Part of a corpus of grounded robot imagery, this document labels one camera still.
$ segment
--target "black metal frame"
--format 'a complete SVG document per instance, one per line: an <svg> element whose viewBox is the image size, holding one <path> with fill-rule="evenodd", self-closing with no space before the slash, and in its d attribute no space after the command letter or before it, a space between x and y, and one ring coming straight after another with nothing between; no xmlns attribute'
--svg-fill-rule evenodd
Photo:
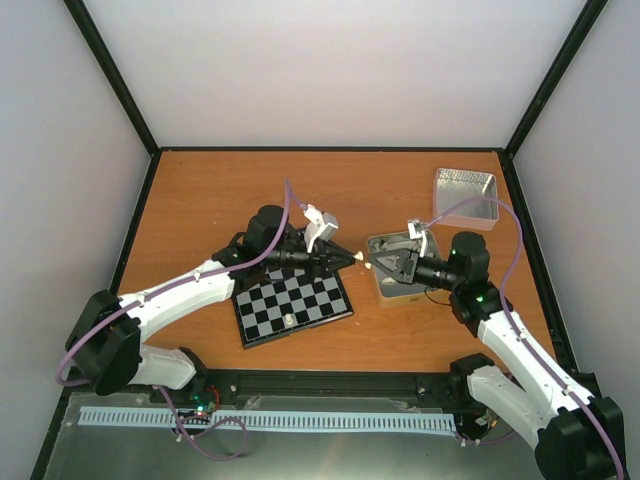
<svg viewBox="0 0 640 480"><path fill-rule="evenodd" d="M529 215L527 204L520 187L513 159L533 128L542 109L555 87L569 67L573 57L587 37L591 27L607 4L607 0L588 0L569 32L562 48L551 64L547 75L531 100L509 143L504 148L404 148L404 147L158 147L153 135L138 109L131 92L120 74L107 46L82 0L64 0L87 45L102 68L115 95L122 104L133 128L144 144L151 161L136 204L129 231L116 265L110 290L116 292L124 274L129 253L133 246L140 219L144 212L153 178L164 151L358 151L358 152L426 152L426 151L494 151L498 154L507 189L514 211L520 218L524 243L531 271L540 297L542 309L549 327L558 363L573 375L579 375L577 365L564 322L553 292L549 274L542 257L540 245ZM293 396L348 396L386 397L407 402L424 408L440 408L443 411L465 414L481 410L481 406L470 405L464 409L455 405L445 392L445 373L353 373L353 372L286 372L286 371L211 371L212 378L220 387L222 402L242 405L253 395L293 395ZM51 425L36 462L32 480L44 477L53 445L60 429L69 397L73 391L83 388L65 388L55 409ZM148 391L147 387L131 387L131 391Z"/></svg>

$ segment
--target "gray wall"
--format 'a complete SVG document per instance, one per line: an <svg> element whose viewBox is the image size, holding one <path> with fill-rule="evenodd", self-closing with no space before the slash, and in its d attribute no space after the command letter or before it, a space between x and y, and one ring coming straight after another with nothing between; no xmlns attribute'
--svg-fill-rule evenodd
<svg viewBox="0 0 640 480"><path fill-rule="evenodd" d="M87 0L161 145L501 147L585 0Z"/></svg>
<svg viewBox="0 0 640 480"><path fill-rule="evenodd" d="M148 157L62 1L2 2L0 58L0 476L23 480Z"/></svg>
<svg viewBox="0 0 640 480"><path fill-rule="evenodd" d="M609 2L516 156L580 367L640 475L640 3Z"/></svg>

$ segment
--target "robotic arm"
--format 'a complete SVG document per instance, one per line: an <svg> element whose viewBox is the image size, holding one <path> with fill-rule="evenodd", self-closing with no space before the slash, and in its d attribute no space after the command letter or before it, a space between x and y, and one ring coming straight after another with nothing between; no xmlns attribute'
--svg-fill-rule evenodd
<svg viewBox="0 0 640 480"><path fill-rule="evenodd" d="M409 230L417 237L421 226L414 222L409 222ZM607 478L615 472L600 433L580 404L604 427L624 465L619 407L610 398L595 398L565 372L508 300L510 315L505 312L500 292L489 281L489 252L481 235L455 235L447 261L409 249L374 253L369 261L399 283L450 292L456 319L500 357L518 382L485 355L471 355L451 364L452 397L461 404L476 400L502 417L534 450L545 478Z"/></svg>
<svg viewBox="0 0 640 480"><path fill-rule="evenodd" d="M69 352L91 329L121 309L128 311L81 346L73 355L76 366L98 395L109 395L128 384L163 385L190 395L205 388L207 369L191 350L164 350L144 342L170 323L212 303L227 300L265 278L268 268L301 269L311 278L323 277L353 265L354 255L331 241L336 219L307 206L311 220L304 232L286 223L275 248L248 268L226 272L266 252L282 221L283 209L262 207L246 232L237 233L211 260L161 285L116 297L107 290L94 294L69 336Z"/></svg>

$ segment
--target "black and white checkered board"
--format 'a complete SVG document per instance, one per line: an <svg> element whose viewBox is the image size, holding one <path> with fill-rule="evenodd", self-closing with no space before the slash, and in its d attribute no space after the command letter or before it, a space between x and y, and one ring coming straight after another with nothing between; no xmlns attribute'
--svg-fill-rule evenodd
<svg viewBox="0 0 640 480"><path fill-rule="evenodd" d="M303 270L269 272L269 280L234 297L233 306L244 348L353 315L337 273L309 282Z"/></svg>

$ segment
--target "wooden table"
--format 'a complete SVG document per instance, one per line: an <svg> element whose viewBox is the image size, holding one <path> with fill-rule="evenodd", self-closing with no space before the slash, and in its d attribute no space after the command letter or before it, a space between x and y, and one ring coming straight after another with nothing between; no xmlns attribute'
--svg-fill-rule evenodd
<svg viewBox="0 0 640 480"><path fill-rule="evenodd" d="M509 202L498 157L491 152L165 152L120 292L142 290L202 263L244 231L262 205L282 204L285 177L303 202L338 218L336 242L364 250L372 235L406 230L409 218L431 217L439 167L491 172L498 179L499 197ZM294 210L291 223L306 225L301 211ZM447 252L459 229L436 226L433 231ZM501 214L494 230L483 235L491 252L491 278L498 283L515 252L515 226ZM439 372L471 353L493 356L448 307L421 302L385 309L376 303L370 272L362 263L342 270L341 276L356 312L352 317L244 350L227 301L174 322L148 343L189 347L209 368ZM525 256L507 295L553 355Z"/></svg>

